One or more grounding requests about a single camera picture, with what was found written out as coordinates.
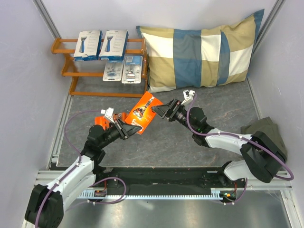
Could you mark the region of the Gillette razor blister pack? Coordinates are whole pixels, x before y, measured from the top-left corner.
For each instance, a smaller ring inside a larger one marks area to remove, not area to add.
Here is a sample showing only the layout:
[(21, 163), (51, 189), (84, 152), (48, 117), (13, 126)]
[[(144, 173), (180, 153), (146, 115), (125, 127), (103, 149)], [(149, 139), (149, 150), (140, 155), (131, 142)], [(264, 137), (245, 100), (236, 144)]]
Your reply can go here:
[(143, 67), (142, 56), (125, 56), (123, 62), (123, 84), (139, 84), (141, 83)]

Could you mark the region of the orange black razor pack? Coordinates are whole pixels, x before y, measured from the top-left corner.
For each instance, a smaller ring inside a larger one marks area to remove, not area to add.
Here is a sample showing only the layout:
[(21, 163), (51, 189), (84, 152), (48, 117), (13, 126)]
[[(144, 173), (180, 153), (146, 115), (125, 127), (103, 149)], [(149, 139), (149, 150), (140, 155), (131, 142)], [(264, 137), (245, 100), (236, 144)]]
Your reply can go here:
[(137, 132), (137, 134), (141, 135), (156, 115), (152, 110), (152, 107), (158, 105), (163, 105), (163, 103), (159, 99), (155, 98), (151, 93), (146, 92), (130, 111), (125, 122), (127, 124), (141, 127)]

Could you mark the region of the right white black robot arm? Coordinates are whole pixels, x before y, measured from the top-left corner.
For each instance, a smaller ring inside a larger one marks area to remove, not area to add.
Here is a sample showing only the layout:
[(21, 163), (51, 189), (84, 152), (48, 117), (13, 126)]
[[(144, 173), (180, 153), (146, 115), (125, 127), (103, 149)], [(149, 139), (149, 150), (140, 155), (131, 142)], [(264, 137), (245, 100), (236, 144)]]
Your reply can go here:
[(177, 99), (168, 104), (153, 106), (152, 110), (162, 119), (177, 121), (193, 135), (199, 146), (219, 148), (242, 156), (240, 161), (229, 161), (218, 174), (218, 183), (230, 186), (241, 178), (255, 178), (270, 183), (286, 162), (285, 154), (263, 132), (235, 134), (221, 131), (207, 123), (207, 117), (199, 107), (188, 109)]

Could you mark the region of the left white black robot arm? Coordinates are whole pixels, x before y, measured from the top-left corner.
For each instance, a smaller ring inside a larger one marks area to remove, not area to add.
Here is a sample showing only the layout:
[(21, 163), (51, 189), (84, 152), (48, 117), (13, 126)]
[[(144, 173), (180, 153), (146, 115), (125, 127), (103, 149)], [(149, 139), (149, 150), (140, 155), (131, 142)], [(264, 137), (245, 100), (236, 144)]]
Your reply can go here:
[(37, 228), (57, 228), (64, 213), (83, 191), (103, 184), (104, 175), (98, 167), (105, 156), (104, 147), (117, 139), (126, 140), (141, 129), (121, 120), (116, 120), (107, 130), (100, 125), (92, 126), (74, 163), (52, 182), (33, 188), (24, 219)]

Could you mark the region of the clear blister razor pack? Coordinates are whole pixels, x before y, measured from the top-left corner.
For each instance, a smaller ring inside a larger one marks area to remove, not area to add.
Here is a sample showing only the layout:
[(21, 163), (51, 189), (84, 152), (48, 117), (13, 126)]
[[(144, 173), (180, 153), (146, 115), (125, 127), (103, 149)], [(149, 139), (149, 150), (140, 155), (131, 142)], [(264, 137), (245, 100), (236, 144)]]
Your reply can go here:
[(121, 81), (123, 74), (123, 61), (108, 61), (105, 65), (103, 81)]

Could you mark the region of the orange razor cartridge pack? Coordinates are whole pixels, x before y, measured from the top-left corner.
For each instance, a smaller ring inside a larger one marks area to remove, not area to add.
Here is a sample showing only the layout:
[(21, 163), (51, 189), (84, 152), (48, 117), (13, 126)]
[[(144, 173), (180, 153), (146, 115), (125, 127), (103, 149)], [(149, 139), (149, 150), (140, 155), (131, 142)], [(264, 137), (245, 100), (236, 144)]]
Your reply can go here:
[[(128, 114), (123, 112), (123, 113), (119, 113), (119, 114), (114, 114), (113, 115), (113, 119), (120, 119), (121, 121), (125, 121), (125, 119), (127, 118)], [(105, 130), (108, 129), (110, 127), (110, 121), (107, 120), (104, 116), (97, 116), (95, 118), (95, 125), (100, 125), (102, 126)]]

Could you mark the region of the white box blue razor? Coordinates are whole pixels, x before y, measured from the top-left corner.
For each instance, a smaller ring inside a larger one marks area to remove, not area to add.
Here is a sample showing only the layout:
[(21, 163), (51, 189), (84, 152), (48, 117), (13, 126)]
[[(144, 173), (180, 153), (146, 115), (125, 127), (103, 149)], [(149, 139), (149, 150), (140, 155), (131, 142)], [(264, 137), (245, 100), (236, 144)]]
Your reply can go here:
[(101, 30), (81, 31), (77, 40), (74, 60), (90, 61), (97, 60), (102, 42)]
[(128, 30), (108, 30), (99, 54), (100, 60), (123, 61), (128, 40)]

